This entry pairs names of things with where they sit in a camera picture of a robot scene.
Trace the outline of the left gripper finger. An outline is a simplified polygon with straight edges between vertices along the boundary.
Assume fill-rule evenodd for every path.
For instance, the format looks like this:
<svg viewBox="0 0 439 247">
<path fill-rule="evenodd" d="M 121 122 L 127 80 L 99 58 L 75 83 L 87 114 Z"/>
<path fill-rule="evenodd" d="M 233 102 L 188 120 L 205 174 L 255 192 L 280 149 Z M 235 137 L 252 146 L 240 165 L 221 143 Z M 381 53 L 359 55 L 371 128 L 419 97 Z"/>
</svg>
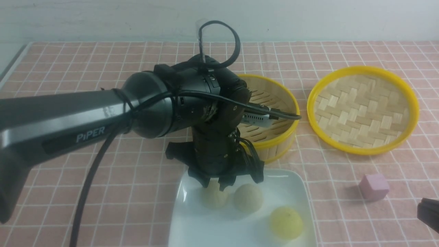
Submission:
<svg viewBox="0 0 439 247">
<path fill-rule="evenodd" d="M 218 178 L 218 183 L 219 183 L 219 190 L 221 192 L 224 192 L 224 190 L 228 187 L 228 186 L 233 186 L 235 184 L 236 181 L 236 176 L 232 176 L 232 175 L 227 175 L 227 176 L 221 176 Z"/>
<path fill-rule="evenodd" d="M 203 188 L 207 188 L 210 183 L 210 177 L 205 176 L 203 173 L 197 170 L 188 170 L 188 175 L 191 178 L 196 179 Z"/>
</svg>

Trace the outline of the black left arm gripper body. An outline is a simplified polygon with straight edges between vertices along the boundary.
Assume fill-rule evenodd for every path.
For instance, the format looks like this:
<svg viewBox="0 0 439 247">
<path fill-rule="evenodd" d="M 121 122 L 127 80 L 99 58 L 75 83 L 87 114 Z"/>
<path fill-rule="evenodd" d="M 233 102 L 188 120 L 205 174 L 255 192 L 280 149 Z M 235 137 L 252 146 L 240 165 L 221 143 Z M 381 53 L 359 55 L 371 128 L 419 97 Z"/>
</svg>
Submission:
<svg viewBox="0 0 439 247">
<path fill-rule="evenodd" d="M 255 183 L 264 180 L 264 162 L 251 141 L 240 136 L 237 126 L 244 108 L 225 104 L 209 121 L 192 126 L 191 142 L 170 142 L 166 158 L 176 159 L 205 176 L 250 175 Z"/>
</svg>

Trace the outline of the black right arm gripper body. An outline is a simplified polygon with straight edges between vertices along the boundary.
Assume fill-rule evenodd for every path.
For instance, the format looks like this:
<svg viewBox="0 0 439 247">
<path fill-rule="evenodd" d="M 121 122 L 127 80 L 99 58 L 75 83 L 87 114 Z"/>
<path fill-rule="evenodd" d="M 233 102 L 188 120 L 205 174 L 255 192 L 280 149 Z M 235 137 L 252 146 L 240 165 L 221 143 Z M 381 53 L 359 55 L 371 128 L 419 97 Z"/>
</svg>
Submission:
<svg viewBox="0 0 439 247">
<path fill-rule="evenodd" d="M 417 218 L 436 233 L 439 233 L 439 201 L 422 198 L 417 205 Z"/>
</svg>

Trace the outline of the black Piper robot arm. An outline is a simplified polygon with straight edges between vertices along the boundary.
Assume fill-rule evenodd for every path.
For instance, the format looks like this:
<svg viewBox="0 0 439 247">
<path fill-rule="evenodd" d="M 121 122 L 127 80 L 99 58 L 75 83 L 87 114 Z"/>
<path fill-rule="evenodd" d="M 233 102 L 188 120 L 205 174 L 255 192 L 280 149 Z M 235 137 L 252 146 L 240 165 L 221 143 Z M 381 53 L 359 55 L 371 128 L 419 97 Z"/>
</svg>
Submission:
<svg viewBox="0 0 439 247">
<path fill-rule="evenodd" d="M 15 97 L 1 100 L 1 223 L 14 213 L 33 167 L 104 140 L 83 185 L 74 220 L 79 231 L 97 169 L 113 139 L 135 132 L 155 139 L 185 128 L 191 142 L 169 143 L 166 156 L 188 166 L 189 175 L 220 189 L 237 176 L 263 181 L 261 161 L 237 126 L 245 113 L 298 122 L 301 116 L 251 104 L 242 77 L 228 69 L 237 55 L 220 63 L 195 55 L 173 66 L 157 64 L 136 72 L 121 89 Z"/>
</svg>

